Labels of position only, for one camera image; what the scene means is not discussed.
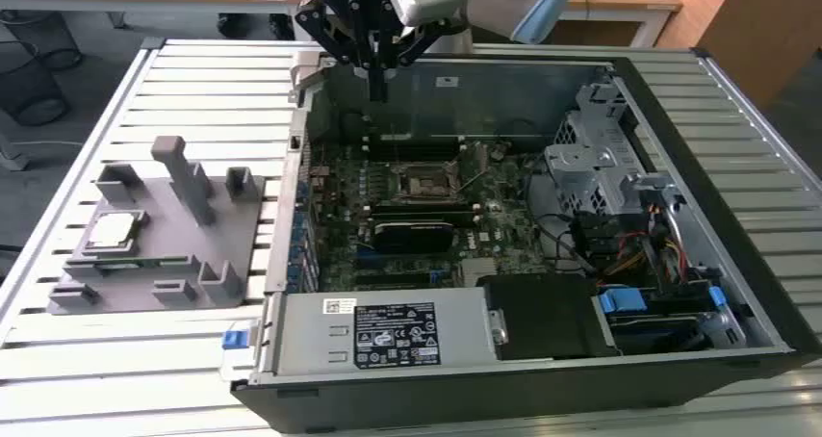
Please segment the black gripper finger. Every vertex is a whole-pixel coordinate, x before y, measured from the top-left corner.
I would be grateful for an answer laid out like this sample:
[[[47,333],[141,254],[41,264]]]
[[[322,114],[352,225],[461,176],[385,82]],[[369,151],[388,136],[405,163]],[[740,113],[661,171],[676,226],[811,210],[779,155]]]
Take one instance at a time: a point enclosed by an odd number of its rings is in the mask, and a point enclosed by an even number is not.
[[[426,53],[434,43],[454,33],[454,20],[442,18],[416,27],[408,36],[401,36],[396,25],[380,30],[378,100],[389,100],[389,80],[398,67],[410,66]]]
[[[372,30],[366,26],[366,4],[364,0],[336,0],[344,17],[346,29],[333,25],[328,19],[325,0],[306,0],[298,9],[297,22],[316,42],[341,64],[360,69],[368,83],[372,101],[381,100],[381,65],[374,50]]]

